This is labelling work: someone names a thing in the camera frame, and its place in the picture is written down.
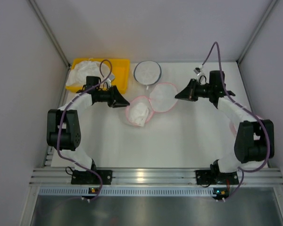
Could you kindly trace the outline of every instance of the yellow tray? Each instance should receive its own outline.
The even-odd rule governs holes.
[[[78,58],[74,59],[72,63],[71,70],[75,68],[75,65],[84,61],[84,60],[90,60],[90,61],[103,61],[104,58]],[[117,86],[118,91],[121,94],[126,93],[127,91],[127,85],[128,85],[128,77],[129,77],[129,70],[130,70],[130,60],[128,59],[108,59],[112,63],[112,73],[115,76],[115,79],[112,81],[113,86]],[[108,62],[104,62],[109,68],[110,64]],[[65,88],[71,92],[76,93],[82,87],[74,87],[74,86],[65,86]]]

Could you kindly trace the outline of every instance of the gray wall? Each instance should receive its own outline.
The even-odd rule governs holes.
[[[37,0],[68,60],[236,60],[270,0]],[[216,60],[212,54],[210,60]]]
[[[0,0],[0,226],[17,225],[65,67],[25,0]]]
[[[241,72],[255,112],[274,122],[273,163],[283,173],[283,0],[243,60]]]

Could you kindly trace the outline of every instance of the black mounting bracket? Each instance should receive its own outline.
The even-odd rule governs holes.
[[[232,91],[227,91],[229,95],[235,96]],[[196,79],[191,79],[186,88],[178,93],[175,98],[187,101],[197,101],[199,97],[208,98],[209,101],[217,108],[218,99],[224,97],[225,91],[223,89],[220,71],[209,72],[209,83],[201,84]]]
[[[101,170],[96,169],[94,161],[92,161],[91,170],[97,172],[102,178],[103,185],[111,185],[112,181],[112,170]],[[99,185],[99,178],[89,171],[78,171],[72,170],[71,177],[72,185]]]
[[[237,172],[219,173],[216,175],[209,169],[196,170],[196,181],[198,185],[237,185],[239,184]]]

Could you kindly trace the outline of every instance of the purple cable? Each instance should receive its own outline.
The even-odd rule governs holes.
[[[62,113],[61,121],[60,121],[60,127],[59,127],[59,129],[58,129],[57,152],[58,152],[59,157],[60,157],[61,159],[65,159],[65,160],[71,161],[71,162],[73,162],[75,165],[77,165],[78,167],[81,167],[81,168],[83,168],[84,170],[93,173],[93,174],[96,175],[96,176],[98,177],[98,179],[100,180],[99,191],[97,192],[97,194],[96,194],[91,200],[95,200],[95,199],[98,198],[98,196],[99,196],[99,194],[100,194],[100,192],[101,192],[101,190],[102,190],[102,187],[103,187],[103,180],[102,180],[102,178],[100,177],[100,175],[99,175],[97,172],[95,172],[95,171],[93,171],[93,170],[91,170],[91,169],[88,169],[87,167],[82,166],[81,164],[77,163],[76,161],[74,161],[74,160],[72,160],[72,159],[69,159],[69,158],[67,158],[67,157],[62,156],[62,155],[61,155],[61,151],[60,151],[60,141],[61,141],[61,133],[62,133],[63,120],[64,120],[64,117],[65,117],[65,114],[66,114],[67,109],[72,105],[72,103],[73,103],[74,101],[76,101],[76,100],[77,100],[79,97],[81,97],[83,94],[85,94],[85,93],[87,93],[87,92],[89,92],[89,91],[95,89],[96,87],[100,86],[101,84],[103,84],[103,83],[109,78],[109,76],[111,75],[111,73],[112,73],[112,63],[111,63],[109,60],[107,60],[107,59],[103,60],[103,61],[100,63],[100,73],[101,73],[101,75],[104,77],[104,75],[103,75],[103,73],[102,73],[102,70],[101,70],[101,66],[102,66],[103,62],[105,62],[105,61],[109,62],[109,64],[110,64],[110,72],[109,72],[108,76],[107,76],[102,82],[100,82],[99,84],[97,84],[97,85],[95,85],[95,86],[92,86],[92,87],[90,87],[89,89],[85,90],[84,92],[80,93],[80,94],[77,95],[75,98],[73,98],[71,102],[69,102],[69,104],[65,107],[65,109],[64,109],[64,111],[63,111],[63,113]]]
[[[269,136],[268,136],[268,133],[267,133],[267,130],[263,124],[263,122],[258,118],[258,116],[256,116],[253,112],[249,111],[248,109],[244,108],[241,104],[237,103],[230,95],[229,93],[227,92],[226,88],[225,88],[225,81],[224,81],[224,78],[222,76],[222,67],[221,67],[221,56],[220,56],[220,48],[219,48],[219,44],[218,42],[214,42],[214,44],[212,45],[212,48],[211,50],[209,51],[208,53],[208,56],[207,58],[205,59],[205,61],[203,62],[202,65],[204,65],[209,56],[211,55],[212,53],[212,50],[214,48],[214,46],[216,45],[217,47],[217,53],[218,53],[218,63],[219,63],[219,70],[220,70],[220,77],[221,77],[221,81],[222,81],[222,86],[223,86],[223,90],[225,91],[225,94],[227,95],[227,97],[234,103],[236,104],[238,107],[240,107],[242,110],[244,110],[246,113],[250,114],[251,116],[253,116],[257,121],[258,123],[260,124],[263,132],[264,132],[264,135],[265,135],[265,138],[266,138],[266,145],[267,145],[267,154],[266,154],[266,158],[264,159],[264,162],[256,169],[251,169],[251,170],[244,170],[242,169],[241,167],[238,167],[239,170],[241,170],[242,172],[242,177],[241,177],[241,180],[239,182],[239,184],[237,185],[237,187],[235,188],[235,190],[226,198],[226,200],[228,200],[230,197],[232,197],[237,191],[238,189],[240,188],[240,186],[242,185],[243,183],[243,180],[244,180],[244,173],[247,172],[247,173],[253,173],[253,172],[257,172],[259,171],[260,169],[262,169],[266,164],[267,164],[267,161],[269,159],[269,155],[270,155],[270,140],[269,140]]]

